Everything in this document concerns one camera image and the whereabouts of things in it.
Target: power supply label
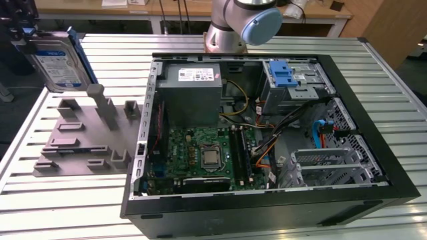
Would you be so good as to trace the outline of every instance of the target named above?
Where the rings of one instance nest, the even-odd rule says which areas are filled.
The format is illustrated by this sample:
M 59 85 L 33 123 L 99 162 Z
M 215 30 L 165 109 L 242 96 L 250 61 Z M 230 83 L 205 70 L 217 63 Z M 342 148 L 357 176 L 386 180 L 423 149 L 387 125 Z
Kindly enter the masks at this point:
M 65 51 L 38 51 L 35 57 L 58 86 L 67 88 L 82 86 L 82 81 Z
M 214 81 L 214 68 L 182 68 L 178 80 L 181 82 Z

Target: ram slot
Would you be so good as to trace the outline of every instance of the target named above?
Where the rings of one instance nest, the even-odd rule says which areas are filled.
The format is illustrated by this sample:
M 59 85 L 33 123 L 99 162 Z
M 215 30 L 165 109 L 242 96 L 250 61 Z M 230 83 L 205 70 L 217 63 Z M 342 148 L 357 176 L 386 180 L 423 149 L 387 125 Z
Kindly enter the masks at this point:
M 242 129 L 235 128 L 229 131 L 230 152 L 233 159 L 234 179 L 238 185 L 245 185 L 251 177 L 250 153 Z

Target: green motherboard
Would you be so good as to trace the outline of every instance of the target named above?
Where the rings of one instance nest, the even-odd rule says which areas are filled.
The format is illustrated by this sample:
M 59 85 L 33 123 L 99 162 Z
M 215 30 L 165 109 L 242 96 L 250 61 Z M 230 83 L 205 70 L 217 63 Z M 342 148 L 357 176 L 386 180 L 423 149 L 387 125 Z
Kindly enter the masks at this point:
M 230 178 L 230 191 L 261 190 L 266 188 L 261 169 L 251 172 L 251 182 L 242 184 L 235 179 L 234 154 L 229 128 L 175 128 L 169 134 L 167 161 L 162 168 L 165 175 L 158 176 L 158 194 L 174 194 L 174 189 L 163 187 L 163 179 Z M 245 130 L 247 149 L 257 145 L 255 132 L 251 127 Z

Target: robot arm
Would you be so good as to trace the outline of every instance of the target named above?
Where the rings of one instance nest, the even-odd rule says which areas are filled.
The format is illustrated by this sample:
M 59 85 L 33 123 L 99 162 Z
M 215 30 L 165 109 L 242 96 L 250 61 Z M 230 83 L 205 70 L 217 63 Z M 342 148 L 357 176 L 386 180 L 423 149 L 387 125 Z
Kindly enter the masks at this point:
M 246 44 L 262 45 L 278 33 L 282 13 L 277 0 L 213 1 L 205 45 L 210 53 L 243 53 Z

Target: white sticker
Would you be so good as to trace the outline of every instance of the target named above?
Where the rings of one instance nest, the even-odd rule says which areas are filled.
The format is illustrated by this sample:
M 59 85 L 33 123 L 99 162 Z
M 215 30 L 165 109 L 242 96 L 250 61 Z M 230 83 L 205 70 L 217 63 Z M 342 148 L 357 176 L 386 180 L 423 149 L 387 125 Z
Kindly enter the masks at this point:
M 82 85 L 77 71 L 71 66 L 73 63 L 69 62 L 69 56 L 63 51 L 39 51 L 35 57 L 57 85 L 62 87 Z
M 214 68 L 182 68 L 178 80 L 181 82 L 214 81 Z
M 257 106 L 257 114 L 258 115 L 262 115 L 262 113 L 263 113 L 263 108 L 261 107 L 261 106 Z
M 147 11 L 129 11 L 130 14 L 149 14 Z
M 295 75 L 294 75 L 294 78 L 295 78 L 295 79 L 306 80 L 306 77 L 305 77 L 303 74 L 295 74 Z
M 338 19 L 350 19 L 353 16 L 350 15 L 335 15 L 335 18 Z
M 273 172 L 269 173 L 269 178 L 274 183 L 277 183 L 277 175 Z

